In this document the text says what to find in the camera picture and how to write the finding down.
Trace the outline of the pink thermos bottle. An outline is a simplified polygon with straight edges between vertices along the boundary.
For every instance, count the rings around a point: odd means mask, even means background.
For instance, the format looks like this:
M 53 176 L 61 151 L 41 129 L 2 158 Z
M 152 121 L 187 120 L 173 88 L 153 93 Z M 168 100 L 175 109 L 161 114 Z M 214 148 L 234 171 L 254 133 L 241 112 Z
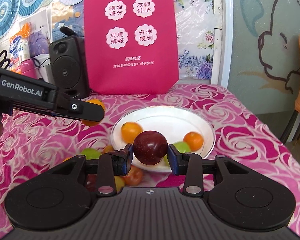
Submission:
M 38 79 L 36 66 L 32 59 L 25 60 L 20 64 L 20 72 L 27 77 Z

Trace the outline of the black speaker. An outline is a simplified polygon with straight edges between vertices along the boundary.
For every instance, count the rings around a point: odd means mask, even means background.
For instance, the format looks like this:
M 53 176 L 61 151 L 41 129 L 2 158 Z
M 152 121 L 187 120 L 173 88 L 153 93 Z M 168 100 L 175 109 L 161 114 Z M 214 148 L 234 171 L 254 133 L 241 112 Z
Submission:
M 84 99 L 90 94 L 84 38 L 65 26 L 60 31 L 65 37 L 49 45 L 55 85 L 72 98 Z

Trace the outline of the pink tote bag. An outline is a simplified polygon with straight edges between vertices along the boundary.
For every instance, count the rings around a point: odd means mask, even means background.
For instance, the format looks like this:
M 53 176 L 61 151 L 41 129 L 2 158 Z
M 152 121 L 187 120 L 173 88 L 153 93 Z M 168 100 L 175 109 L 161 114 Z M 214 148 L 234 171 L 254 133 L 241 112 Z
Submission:
M 100 94 L 164 94 L 179 79 L 173 0 L 84 0 L 89 85 Z

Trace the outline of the orange left in plate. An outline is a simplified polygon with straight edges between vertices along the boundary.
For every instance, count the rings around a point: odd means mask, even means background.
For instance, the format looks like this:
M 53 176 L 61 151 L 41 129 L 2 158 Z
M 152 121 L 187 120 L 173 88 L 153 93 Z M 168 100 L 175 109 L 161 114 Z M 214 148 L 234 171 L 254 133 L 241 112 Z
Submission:
M 142 132 L 142 127 L 136 122 L 126 122 L 121 126 L 121 137 L 127 144 L 132 144 L 134 139 Z

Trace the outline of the red-orange persimmon on table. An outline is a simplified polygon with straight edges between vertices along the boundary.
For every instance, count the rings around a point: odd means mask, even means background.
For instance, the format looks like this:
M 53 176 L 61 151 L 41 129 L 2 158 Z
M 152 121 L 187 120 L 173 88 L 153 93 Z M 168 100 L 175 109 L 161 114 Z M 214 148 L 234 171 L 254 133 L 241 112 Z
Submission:
M 135 166 L 123 177 L 127 186 L 138 186 L 143 180 L 143 171 Z

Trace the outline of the orange right in plate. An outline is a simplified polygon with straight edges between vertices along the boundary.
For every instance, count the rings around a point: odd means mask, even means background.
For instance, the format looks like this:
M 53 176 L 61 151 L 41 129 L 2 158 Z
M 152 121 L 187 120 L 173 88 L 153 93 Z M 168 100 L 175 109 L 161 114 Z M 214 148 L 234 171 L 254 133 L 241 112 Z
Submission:
M 197 132 L 189 132 L 184 136 L 183 142 L 187 143 L 190 150 L 195 152 L 203 146 L 204 138 Z

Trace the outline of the orange snack bag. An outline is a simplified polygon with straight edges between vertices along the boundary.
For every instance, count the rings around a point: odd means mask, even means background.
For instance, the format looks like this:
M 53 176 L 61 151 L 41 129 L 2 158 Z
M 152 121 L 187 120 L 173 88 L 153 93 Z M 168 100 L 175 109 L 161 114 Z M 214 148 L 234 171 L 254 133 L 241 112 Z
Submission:
M 25 23 L 22 28 L 10 38 L 10 64 L 8 69 L 21 74 L 21 63 L 30 59 L 29 36 L 31 27 Z

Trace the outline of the white round plate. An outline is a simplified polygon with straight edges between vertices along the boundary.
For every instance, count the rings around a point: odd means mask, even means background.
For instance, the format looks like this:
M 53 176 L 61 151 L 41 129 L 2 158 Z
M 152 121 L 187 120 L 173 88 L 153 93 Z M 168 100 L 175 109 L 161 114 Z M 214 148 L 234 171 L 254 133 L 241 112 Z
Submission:
M 195 153 L 203 159 L 212 153 L 216 142 L 212 126 L 193 111 L 173 106 L 152 106 L 132 111 L 115 123 L 110 141 L 116 150 L 126 145 L 121 137 L 121 127 L 126 122 L 136 122 L 144 131 L 161 133 L 169 144 L 182 141 L 189 132 L 197 132 L 203 137 L 204 143 Z

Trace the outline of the small orange on table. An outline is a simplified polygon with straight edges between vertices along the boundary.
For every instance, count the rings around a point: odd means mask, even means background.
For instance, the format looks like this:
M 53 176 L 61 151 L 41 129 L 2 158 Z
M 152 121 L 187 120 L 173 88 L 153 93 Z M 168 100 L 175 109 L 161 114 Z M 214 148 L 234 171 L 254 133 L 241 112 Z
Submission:
M 108 153 L 108 152 L 113 152 L 113 151 L 114 151 L 113 146 L 107 145 L 107 146 L 103 149 L 102 154 L 105 154 L 105 153 Z

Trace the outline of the green fruit on table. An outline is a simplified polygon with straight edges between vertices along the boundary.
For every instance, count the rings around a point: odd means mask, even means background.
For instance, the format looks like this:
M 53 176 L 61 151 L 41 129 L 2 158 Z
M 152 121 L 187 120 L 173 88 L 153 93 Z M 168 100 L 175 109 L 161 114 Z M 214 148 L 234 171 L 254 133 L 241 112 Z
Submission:
M 98 159 L 102 153 L 94 148 L 85 148 L 80 155 L 84 155 L 87 160 Z

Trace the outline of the dark red plum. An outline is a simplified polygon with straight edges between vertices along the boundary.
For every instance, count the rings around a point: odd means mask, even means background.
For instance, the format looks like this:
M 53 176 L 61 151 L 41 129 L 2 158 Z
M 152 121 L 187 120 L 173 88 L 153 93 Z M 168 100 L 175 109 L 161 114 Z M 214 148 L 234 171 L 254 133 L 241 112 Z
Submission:
M 145 165 L 156 165 L 167 154 L 166 138 L 156 131 L 144 131 L 133 142 L 136 159 Z

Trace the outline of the orange in plate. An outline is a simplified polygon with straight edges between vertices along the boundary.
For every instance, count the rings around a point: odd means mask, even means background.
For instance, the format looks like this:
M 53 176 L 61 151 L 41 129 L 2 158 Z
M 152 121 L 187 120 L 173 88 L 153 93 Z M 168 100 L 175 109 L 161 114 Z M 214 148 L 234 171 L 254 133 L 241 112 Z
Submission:
M 204 138 L 197 132 L 189 132 L 184 136 L 183 142 L 187 143 L 190 150 L 195 152 L 203 146 Z
M 127 144 L 132 144 L 134 139 L 142 132 L 142 127 L 136 122 L 126 122 L 121 126 L 121 137 Z

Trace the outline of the pink rose tablecloth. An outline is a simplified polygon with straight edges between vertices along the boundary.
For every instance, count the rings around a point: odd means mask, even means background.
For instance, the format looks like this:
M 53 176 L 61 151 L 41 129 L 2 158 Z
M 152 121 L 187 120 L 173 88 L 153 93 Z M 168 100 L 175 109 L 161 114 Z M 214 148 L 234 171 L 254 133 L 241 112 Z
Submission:
M 95 127 L 79 121 L 15 111 L 3 117 L 0 137 L 0 238 L 11 230 L 4 199 L 14 186 L 54 167 L 85 148 L 110 145 L 114 124 L 143 107 L 187 108 L 210 122 L 216 143 L 210 158 L 227 155 L 285 185 L 293 192 L 296 210 L 289 227 L 300 236 L 300 165 L 268 126 L 230 91 L 217 85 L 175 85 L 162 95 L 98 95 L 106 116 Z

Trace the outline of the white device box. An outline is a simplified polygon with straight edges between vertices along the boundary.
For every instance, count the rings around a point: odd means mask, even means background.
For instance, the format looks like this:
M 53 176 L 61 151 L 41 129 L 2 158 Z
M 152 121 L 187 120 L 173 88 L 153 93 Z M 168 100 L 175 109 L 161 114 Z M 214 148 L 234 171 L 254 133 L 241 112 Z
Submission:
M 40 54 L 32 58 L 37 79 L 55 84 L 49 54 Z

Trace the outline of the green fruit in plate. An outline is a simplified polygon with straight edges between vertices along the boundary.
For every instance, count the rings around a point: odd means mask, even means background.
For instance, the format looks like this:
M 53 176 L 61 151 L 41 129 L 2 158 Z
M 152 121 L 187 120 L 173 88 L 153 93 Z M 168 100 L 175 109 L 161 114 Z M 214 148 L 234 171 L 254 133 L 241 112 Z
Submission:
M 186 142 L 179 141 L 179 142 L 175 142 L 173 145 L 180 153 L 191 152 L 191 149 Z M 167 155 L 164 156 L 163 161 L 166 166 L 169 166 Z

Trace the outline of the small orange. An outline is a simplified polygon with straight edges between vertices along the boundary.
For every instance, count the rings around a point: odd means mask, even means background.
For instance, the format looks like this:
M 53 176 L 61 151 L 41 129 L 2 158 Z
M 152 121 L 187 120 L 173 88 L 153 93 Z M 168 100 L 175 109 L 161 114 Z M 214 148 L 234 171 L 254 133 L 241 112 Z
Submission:
M 113 146 L 107 145 L 107 146 L 103 149 L 102 154 L 105 154 L 105 153 L 108 153 L 108 152 L 113 152 L 113 151 L 114 151 Z
M 95 105 L 99 105 L 103 108 L 104 112 L 106 111 L 106 107 L 105 105 L 103 104 L 102 101 L 98 100 L 98 99 L 90 99 L 88 100 L 87 102 L 89 103 L 93 103 Z M 99 122 L 95 122 L 95 121 L 88 121 L 88 120 L 81 120 L 81 123 L 83 123 L 85 126 L 88 126 L 88 127 L 93 127 L 93 126 L 96 126 L 99 124 Z

